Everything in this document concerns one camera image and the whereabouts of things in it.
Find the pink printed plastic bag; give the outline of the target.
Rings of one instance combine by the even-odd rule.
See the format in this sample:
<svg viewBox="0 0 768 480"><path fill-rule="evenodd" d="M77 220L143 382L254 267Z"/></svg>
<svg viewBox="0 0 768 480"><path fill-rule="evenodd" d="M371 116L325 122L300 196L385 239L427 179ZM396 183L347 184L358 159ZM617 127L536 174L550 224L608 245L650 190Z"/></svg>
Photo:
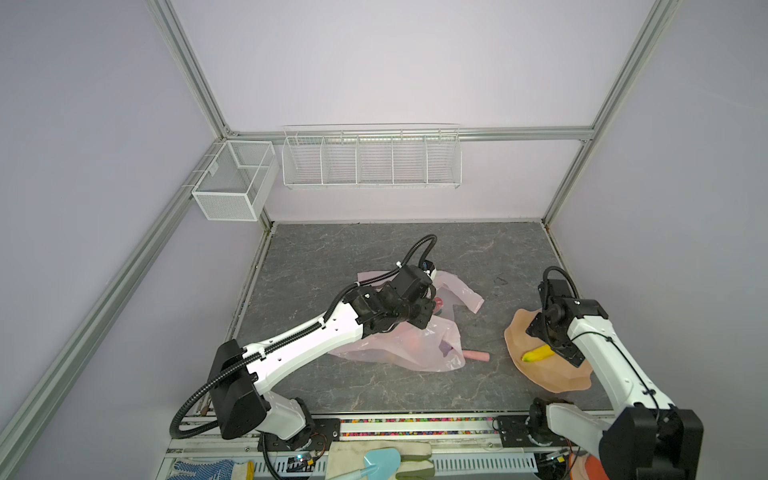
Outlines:
<svg viewBox="0 0 768 480"><path fill-rule="evenodd" d="M334 349L330 354L351 361L393 364L412 371L449 372L463 368L469 359L458 352L444 356L439 345L446 341L457 351L465 350L453 308L464 307L476 314L484 299L452 273L437 272L434 285L436 306L425 330L402 323L389 333L369 336Z"/></svg>

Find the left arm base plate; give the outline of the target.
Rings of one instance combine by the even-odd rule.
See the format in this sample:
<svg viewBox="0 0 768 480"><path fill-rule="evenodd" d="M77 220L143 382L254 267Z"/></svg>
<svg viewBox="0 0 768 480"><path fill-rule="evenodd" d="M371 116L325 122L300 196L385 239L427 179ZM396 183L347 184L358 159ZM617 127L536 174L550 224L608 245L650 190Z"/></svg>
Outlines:
<svg viewBox="0 0 768 480"><path fill-rule="evenodd" d="M257 449L268 453L289 451L321 451L341 437L341 419L313 417L310 425L289 440L281 440L274 434L263 433Z"/></svg>

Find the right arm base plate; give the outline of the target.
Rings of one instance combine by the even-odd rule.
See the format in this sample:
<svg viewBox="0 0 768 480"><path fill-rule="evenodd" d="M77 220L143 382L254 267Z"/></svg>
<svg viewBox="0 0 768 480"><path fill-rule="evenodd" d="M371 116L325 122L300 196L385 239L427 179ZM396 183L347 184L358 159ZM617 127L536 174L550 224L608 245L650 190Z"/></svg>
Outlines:
<svg viewBox="0 0 768 480"><path fill-rule="evenodd" d="M497 415L492 428L498 434L504 448L555 448L567 447L568 441L549 430L536 430L528 425L527 414Z"/></svg>

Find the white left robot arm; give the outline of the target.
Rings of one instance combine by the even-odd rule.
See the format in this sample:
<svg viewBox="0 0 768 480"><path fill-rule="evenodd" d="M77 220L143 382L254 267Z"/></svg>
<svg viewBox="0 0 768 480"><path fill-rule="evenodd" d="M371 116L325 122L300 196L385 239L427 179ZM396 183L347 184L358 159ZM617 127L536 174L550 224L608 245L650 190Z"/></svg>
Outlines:
<svg viewBox="0 0 768 480"><path fill-rule="evenodd" d="M305 402L274 387L317 358L402 323L428 326L436 302L433 262L401 265L370 280L355 282L334 297L317 317L267 340L246 346L220 345L207 381L179 408L169 425L174 439L217 429L224 440L256 431L296 450L316 434Z"/></svg>

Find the yellow banana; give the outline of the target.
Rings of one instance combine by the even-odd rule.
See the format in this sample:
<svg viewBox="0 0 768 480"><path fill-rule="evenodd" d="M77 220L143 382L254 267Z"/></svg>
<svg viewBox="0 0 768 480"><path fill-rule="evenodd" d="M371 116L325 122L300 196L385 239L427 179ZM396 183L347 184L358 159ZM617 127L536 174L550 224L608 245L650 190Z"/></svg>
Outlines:
<svg viewBox="0 0 768 480"><path fill-rule="evenodd" d="M549 345L542 345L536 349L525 352L521 357L524 363L535 363L548 359L555 355L555 352Z"/></svg>

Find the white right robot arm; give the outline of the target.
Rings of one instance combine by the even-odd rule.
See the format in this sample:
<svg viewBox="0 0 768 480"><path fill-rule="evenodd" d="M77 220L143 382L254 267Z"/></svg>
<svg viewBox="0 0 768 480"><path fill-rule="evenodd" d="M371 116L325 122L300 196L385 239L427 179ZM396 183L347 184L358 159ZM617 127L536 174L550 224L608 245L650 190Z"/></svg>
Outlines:
<svg viewBox="0 0 768 480"><path fill-rule="evenodd" d="M542 279L541 310L528 335L573 367L589 363L615 413L611 422L577 406L537 399L530 408L533 432L569 440L601 462L610 479L693 479L704 426L681 409L644 373L618 338L600 303L581 298L569 277Z"/></svg>

